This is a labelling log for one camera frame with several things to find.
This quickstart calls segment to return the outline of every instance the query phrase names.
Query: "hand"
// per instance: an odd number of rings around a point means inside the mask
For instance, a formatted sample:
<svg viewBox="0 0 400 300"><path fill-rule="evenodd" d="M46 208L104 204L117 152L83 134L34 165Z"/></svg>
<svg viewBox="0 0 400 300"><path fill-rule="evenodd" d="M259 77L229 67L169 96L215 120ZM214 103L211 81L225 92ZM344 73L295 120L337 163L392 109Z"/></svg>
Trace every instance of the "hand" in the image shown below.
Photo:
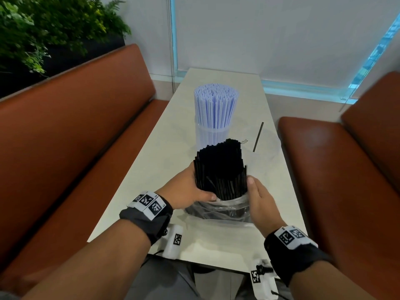
<svg viewBox="0 0 400 300"><path fill-rule="evenodd" d="M161 187L156 194L164 197L174 210L191 206L195 201L215 201L217 196L199 190L194 181L194 165L190 165Z"/></svg>
<svg viewBox="0 0 400 300"><path fill-rule="evenodd" d="M247 191L251 219L265 238L278 228L286 226L274 198L258 179L247 176Z"/></svg>

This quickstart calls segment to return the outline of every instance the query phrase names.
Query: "leaves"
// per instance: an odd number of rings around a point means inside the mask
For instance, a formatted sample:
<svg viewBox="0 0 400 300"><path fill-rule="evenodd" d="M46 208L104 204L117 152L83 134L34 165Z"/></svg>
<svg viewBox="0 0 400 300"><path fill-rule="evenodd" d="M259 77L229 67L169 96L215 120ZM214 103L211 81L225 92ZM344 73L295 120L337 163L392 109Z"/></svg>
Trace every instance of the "leaves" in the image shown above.
<svg viewBox="0 0 400 300"><path fill-rule="evenodd" d="M82 39L131 34L117 11L120 0L0 0L0 58L21 60L44 73L46 46L66 45L85 54Z"/></svg>

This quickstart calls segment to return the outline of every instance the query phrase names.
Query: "seat cushion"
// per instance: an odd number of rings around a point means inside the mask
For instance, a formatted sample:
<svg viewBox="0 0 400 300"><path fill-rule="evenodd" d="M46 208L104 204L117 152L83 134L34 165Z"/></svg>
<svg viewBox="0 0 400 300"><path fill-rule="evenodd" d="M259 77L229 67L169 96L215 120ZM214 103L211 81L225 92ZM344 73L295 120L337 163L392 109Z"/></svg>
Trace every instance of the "seat cushion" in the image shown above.
<svg viewBox="0 0 400 300"><path fill-rule="evenodd" d="M2 273L0 289L24 295L86 245L167 104L151 101Z"/></svg>
<svg viewBox="0 0 400 300"><path fill-rule="evenodd" d="M397 299L396 191L339 123L283 117L278 127L317 243L374 297Z"/></svg>
<svg viewBox="0 0 400 300"><path fill-rule="evenodd" d="M0 102L0 270L155 89L125 46Z"/></svg>
<svg viewBox="0 0 400 300"><path fill-rule="evenodd" d="M343 115L355 137L400 193L400 72L391 72L373 85Z"/></svg>

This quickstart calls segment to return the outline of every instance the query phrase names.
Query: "black wristband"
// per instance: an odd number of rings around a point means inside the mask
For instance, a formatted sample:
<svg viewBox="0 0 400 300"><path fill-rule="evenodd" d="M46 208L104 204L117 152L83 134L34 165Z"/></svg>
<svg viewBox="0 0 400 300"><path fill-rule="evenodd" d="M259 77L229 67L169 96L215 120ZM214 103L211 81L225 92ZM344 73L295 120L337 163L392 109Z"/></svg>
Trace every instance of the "black wristband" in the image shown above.
<svg viewBox="0 0 400 300"><path fill-rule="evenodd" d="M172 217L173 208L167 200L158 195L166 206L150 220L143 212L133 207L127 207L120 212L120 219L126 219L144 231L153 245L164 234Z"/></svg>
<svg viewBox="0 0 400 300"><path fill-rule="evenodd" d="M275 232L267 236L264 247L276 274L286 286L289 286L296 272L306 270L314 262L327 261L332 263L332 258L328 254L312 244L301 244L293 250L288 249L275 235Z"/></svg>

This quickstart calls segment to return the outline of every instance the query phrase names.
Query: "white table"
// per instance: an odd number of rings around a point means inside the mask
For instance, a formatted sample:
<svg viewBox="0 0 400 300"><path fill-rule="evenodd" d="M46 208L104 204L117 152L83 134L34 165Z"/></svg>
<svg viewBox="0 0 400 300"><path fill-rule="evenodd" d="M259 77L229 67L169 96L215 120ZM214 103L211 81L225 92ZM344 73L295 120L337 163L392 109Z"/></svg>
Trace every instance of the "white table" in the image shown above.
<svg viewBox="0 0 400 300"><path fill-rule="evenodd" d="M242 149L248 163L251 163L248 164L248 173L256 176L268 188L283 219L306 232L279 145L276 148L277 155L269 159L271 142L268 141L268 136L276 136L276 130L260 78L252 74L191 68L108 204L88 242L116 222L119 212L126 208L138 193L143 190L157 190L193 161L196 155L193 91L197 86L206 83L222 83L239 91L230 138L247 140L242 144ZM256 151L252 153L261 122L264 122L263 129ZM237 227L216 226L207 220L188 216L182 210L174 211L171 223L184 227L179 257L181 260L237 272L249 272L249 265L254 258L267 257L263 246L264 239L252 224ZM153 254L157 249L156 243L149 253Z"/></svg>

